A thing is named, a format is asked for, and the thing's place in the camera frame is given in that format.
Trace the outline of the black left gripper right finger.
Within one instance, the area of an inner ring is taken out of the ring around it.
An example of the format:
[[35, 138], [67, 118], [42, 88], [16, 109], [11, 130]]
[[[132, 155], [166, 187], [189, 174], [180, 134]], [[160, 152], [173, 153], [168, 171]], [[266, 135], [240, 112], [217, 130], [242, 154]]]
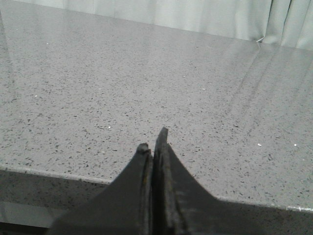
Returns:
[[218, 199], [203, 188], [167, 142], [157, 137], [152, 177], [157, 235], [311, 235], [311, 211]]

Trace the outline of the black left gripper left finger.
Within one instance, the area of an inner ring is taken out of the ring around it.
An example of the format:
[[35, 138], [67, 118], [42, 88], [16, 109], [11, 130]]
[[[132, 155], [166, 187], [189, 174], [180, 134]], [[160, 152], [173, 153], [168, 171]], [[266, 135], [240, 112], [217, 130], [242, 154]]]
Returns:
[[49, 235], [150, 235], [153, 158], [147, 143], [103, 192], [58, 218]]

